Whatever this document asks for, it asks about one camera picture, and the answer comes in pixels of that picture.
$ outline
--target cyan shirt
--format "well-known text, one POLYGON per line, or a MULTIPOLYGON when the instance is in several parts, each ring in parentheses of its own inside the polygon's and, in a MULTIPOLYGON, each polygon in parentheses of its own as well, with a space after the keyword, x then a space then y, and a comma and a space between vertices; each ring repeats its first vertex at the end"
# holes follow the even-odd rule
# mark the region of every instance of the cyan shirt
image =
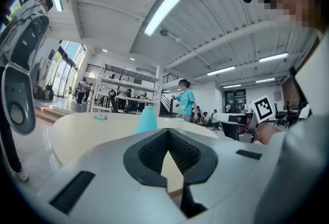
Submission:
POLYGON ((178 113, 181 115, 191 115, 193 102, 195 102, 193 92, 187 90, 175 98, 179 102, 178 113))

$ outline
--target black slot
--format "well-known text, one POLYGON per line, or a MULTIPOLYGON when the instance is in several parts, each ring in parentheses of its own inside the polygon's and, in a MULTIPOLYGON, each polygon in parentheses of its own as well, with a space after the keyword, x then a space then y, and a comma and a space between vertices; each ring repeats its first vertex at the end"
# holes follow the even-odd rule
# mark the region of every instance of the black slot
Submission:
POLYGON ((249 158, 256 159, 256 160, 260 160, 262 157, 262 154, 254 153, 254 152, 250 152, 250 151, 246 151, 246 150, 238 150, 238 151, 236 151, 236 153, 238 155, 249 157, 249 158))
POLYGON ((81 171, 49 202, 49 204, 67 214, 77 203, 94 177, 94 173, 81 171))

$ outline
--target floor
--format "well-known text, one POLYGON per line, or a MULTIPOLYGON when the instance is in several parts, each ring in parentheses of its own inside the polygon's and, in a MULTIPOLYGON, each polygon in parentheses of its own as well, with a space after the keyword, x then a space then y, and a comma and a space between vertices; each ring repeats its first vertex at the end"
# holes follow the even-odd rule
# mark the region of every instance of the floor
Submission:
MULTIPOLYGON (((36 120, 34 132, 28 136, 21 136, 13 132, 16 149, 24 170, 30 179, 26 185, 37 192, 47 179, 61 166, 54 155, 49 141, 49 132, 52 124, 39 118, 36 120)), ((278 126, 280 130, 287 130, 284 126, 278 126)), ((214 130, 219 137, 224 132, 214 130)))
POLYGON ((52 101, 38 100, 42 103, 55 106, 57 108, 65 109, 68 111, 73 111, 75 113, 88 113, 92 107, 91 103, 78 104, 76 101, 65 99, 65 98, 54 98, 52 101))

